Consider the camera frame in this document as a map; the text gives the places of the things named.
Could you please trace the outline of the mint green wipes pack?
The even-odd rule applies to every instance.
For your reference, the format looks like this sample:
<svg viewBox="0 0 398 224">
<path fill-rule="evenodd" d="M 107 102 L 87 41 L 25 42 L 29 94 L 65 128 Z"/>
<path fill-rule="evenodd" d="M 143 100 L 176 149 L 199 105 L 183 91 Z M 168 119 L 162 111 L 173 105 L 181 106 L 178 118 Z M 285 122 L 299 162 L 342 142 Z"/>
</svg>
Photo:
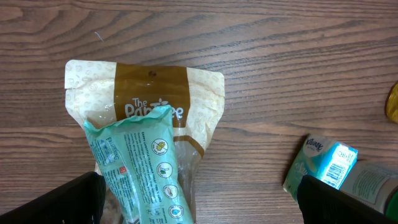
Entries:
<svg viewBox="0 0 398 224">
<path fill-rule="evenodd" d="M 89 121 L 86 138 L 125 223 L 193 223 L 178 182 L 171 106 L 101 129 Z"/>
</svg>

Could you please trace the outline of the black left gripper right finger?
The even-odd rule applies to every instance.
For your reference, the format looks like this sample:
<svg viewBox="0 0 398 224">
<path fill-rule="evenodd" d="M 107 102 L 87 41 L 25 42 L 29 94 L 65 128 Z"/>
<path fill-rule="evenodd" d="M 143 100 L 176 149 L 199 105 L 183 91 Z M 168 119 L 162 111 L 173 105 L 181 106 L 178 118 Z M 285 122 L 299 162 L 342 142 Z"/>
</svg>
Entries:
<svg viewBox="0 0 398 224">
<path fill-rule="evenodd" d="M 304 224 L 397 224 L 311 175 L 303 176 L 297 202 Z"/>
</svg>

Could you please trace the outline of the green lid jar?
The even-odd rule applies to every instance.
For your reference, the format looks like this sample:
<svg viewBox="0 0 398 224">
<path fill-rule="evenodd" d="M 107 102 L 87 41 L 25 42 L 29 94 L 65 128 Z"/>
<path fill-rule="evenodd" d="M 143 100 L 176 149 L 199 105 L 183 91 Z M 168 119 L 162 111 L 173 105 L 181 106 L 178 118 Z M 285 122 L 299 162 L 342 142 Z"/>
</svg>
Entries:
<svg viewBox="0 0 398 224">
<path fill-rule="evenodd" d="M 358 161 L 340 190 L 387 218 L 397 220 L 397 171 Z"/>
</svg>

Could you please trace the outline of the green Kleenex tissue pack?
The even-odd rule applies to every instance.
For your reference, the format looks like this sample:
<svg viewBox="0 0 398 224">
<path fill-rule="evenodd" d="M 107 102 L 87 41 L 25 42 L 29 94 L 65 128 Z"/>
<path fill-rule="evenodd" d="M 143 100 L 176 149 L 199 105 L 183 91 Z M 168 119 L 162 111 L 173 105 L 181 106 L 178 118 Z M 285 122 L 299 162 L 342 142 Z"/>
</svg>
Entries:
<svg viewBox="0 0 398 224">
<path fill-rule="evenodd" d="M 324 136 L 309 134 L 287 173 L 283 189 L 296 200 L 302 177 L 310 175 L 338 190 L 357 158 L 357 149 Z"/>
</svg>

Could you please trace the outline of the brown patterned snack bag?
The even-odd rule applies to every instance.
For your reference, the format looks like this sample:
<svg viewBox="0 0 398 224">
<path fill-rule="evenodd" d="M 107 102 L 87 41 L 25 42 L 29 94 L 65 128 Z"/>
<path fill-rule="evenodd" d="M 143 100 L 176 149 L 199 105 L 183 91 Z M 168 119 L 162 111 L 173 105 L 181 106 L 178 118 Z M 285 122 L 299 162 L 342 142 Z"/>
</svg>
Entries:
<svg viewBox="0 0 398 224">
<path fill-rule="evenodd" d="M 196 221 L 194 178 L 224 111 L 224 76 L 178 66 L 70 60 L 65 107 L 81 126 L 101 129 L 131 116 L 171 106 L 178 182 Z"/>
</svg>

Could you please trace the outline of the clear plastic bottle grey cap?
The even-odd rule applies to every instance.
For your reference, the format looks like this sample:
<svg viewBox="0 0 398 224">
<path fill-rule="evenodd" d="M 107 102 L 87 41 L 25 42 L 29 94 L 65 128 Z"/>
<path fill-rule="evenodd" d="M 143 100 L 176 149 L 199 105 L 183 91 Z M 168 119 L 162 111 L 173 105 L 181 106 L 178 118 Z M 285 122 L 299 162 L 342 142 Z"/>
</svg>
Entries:
<svg viewBox="0 0 398 224">
<path fill-rule="evenodd" d="M 398 83 L 395 83 L 390 89 L 385 105 L 386 116 L 394 123 L 397 123 L 397 89 Z"/>
</svg>

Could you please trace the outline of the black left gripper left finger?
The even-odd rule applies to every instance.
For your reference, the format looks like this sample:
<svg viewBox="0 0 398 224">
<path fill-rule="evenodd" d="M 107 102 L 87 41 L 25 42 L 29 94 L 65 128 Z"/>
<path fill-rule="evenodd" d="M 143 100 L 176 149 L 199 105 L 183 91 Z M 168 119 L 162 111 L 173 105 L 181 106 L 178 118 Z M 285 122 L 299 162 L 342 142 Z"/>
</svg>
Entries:
<svg viewBox="0 0 398 224">
<path fill-rule="evenodd" d="M 104 177 L 87 172 L 1 215 L 1 224 L 99 223 L 105 194 Z"/>
</svg>

